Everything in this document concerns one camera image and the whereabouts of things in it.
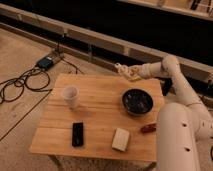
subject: white object in gripper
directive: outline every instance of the white object in gripper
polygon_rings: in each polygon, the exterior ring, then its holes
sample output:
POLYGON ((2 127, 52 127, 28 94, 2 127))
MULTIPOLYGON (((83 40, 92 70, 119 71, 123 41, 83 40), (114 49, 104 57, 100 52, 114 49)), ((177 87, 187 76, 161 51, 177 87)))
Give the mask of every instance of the white object in gripper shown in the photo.
POLYGON ((129 131, 117 128, 113 138, 112 148, 120 151, 126 151, 129 137, 130 137, 129 131))

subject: tabletop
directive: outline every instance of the tabletop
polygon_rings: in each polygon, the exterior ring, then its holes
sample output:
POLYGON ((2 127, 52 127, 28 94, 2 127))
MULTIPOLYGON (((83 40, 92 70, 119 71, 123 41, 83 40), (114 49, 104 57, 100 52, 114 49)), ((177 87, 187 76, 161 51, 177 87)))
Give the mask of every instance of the tabletop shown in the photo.
POLYGON ((157 79, 129 82, 120 76, 60 74, 30 146, 31 153, 105 159, 156 161, 156 133, 142 134, 140 128, 155 123, 164 105, 157 79), (71 110, 60 93, 66 86, 79 89, 79 106, 71 110), (122 95, 131 88, 149 93, 153 108, 144 116, 127 114, 122 95), (84 146, 72 147, 72 124, 84 123, 84 146), (130 132, 127 151, 112 149, 116 128, 130 132))

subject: bowl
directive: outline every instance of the bowl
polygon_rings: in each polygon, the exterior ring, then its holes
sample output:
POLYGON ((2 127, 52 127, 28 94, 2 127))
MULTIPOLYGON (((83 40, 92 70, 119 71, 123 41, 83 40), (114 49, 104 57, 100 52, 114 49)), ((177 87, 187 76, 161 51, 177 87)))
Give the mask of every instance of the bowl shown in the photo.
POLYGON ((152 97, 141 89, 130 89, 123 94, 122 103, 126 111, 133 116, 148 113, 153 107, 152 97))

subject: cup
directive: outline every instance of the cup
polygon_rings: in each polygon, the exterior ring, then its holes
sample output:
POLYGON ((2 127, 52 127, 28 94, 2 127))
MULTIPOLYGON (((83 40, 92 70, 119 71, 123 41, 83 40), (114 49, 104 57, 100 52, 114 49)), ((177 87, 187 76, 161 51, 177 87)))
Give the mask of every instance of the cup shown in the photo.
POLYGON ((61 96, 67 102, 70 109, 74 109, 78 106, 79 91, 76 87, 65 87, 61 92, 61 96))

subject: gray floor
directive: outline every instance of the gray floor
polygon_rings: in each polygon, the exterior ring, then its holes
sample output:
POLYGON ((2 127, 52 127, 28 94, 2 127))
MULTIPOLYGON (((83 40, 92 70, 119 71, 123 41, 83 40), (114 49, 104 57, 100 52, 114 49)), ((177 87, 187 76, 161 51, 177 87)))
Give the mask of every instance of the gray floor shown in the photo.
MULTIPOLYGON (((0 82, 19 76, 25 70, 34 66, 35 62, 50 52, 50 48, 0 29, 0 82)), ((115 75, 116 73, 65 55, 66 59, 77 65, 86 74, 115 75)), ((49 71, 51 85, 59 73, 73 72, 73 68, 58 63, 49 71)), ((42 84, 43 78, 31 80, 32 85, 42 84)), ((8 90, 10 97, 14 89, 8 90)), ((3 136, 24 114, 40 99, 44 93, 32 93, 26 91, 17 101, 0 105, 0 137, 3 136)), ((166 102, 174 101, 175 97, 169 95, 166 102)), ((8 136, 0 142, 0 170, 1 171, 22 171, 22 170, 57 170, 53 162, 45 155, 30 154, 28 148, 31 144, 36 125, 47 99, 36 107, 8 136)), ((212 141, 198 143, 198 151, 203 171, 213 170, 213 163, 210 160, 209 149, 212 141)), ((59 157, 65 170, 70 171, 128 171, 142 170, 147 163, 132 161, 115 161, 103 159, 88 159, 75 157, 59 157)))

